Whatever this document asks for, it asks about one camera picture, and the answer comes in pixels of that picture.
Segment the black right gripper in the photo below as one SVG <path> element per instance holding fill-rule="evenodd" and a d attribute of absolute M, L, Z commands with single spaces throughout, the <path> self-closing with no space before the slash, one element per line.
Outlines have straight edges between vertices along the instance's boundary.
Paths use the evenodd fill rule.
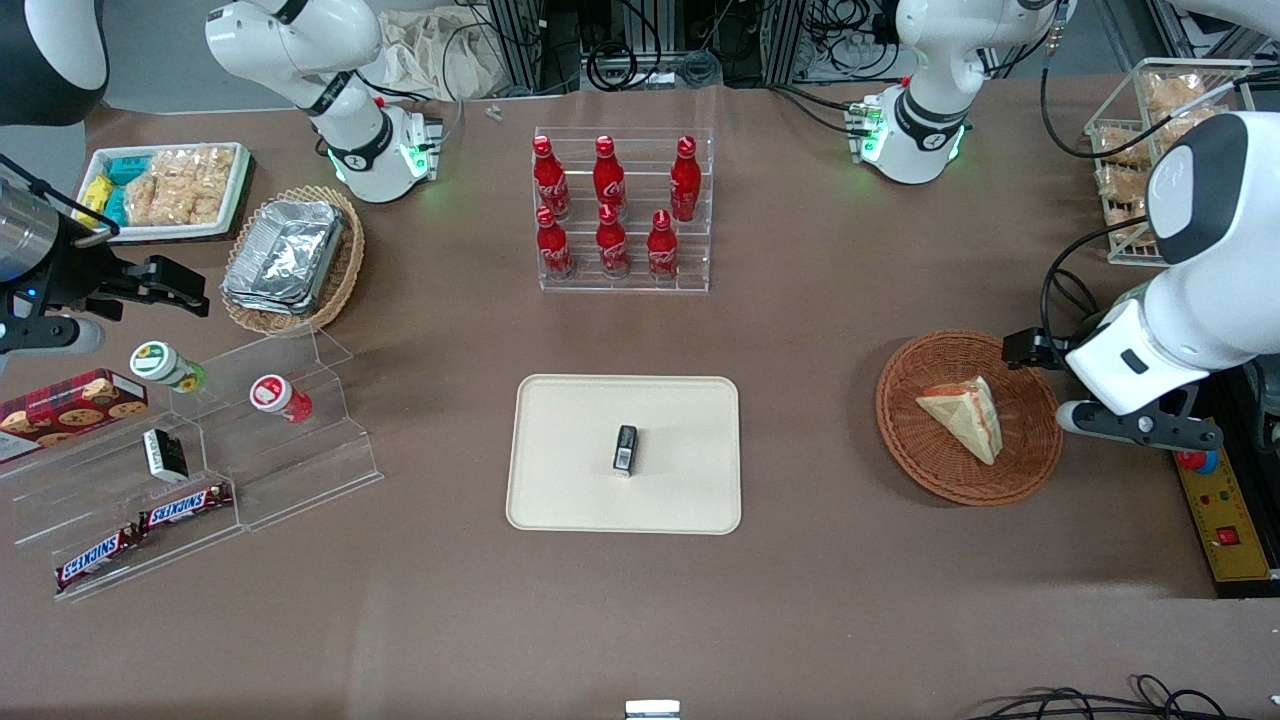
<path fill-rule="evenodd" d="M 161 255 L 131 264 L 106 243 L 76 245 L 92 233 L 79 222 L 59 220 L 52 246 L 36 268 L 36 307 L 41 315 L 72 309 L 118 322 L 123 318 L 123 302 L 133 302 L 209 316 L 207 299 L 182 295 L 202 293 L 204 275 Z"/>

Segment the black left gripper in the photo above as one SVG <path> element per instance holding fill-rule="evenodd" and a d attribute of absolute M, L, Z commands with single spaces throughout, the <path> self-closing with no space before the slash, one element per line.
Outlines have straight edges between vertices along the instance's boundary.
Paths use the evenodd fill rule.
<path fill-rule="evenodd" d="M 1068 369 L 1062 343 L 1043 336 L 1041 328 L 1027 328 L 1004 337 L 1004 363 L 1011 370 Z"/>

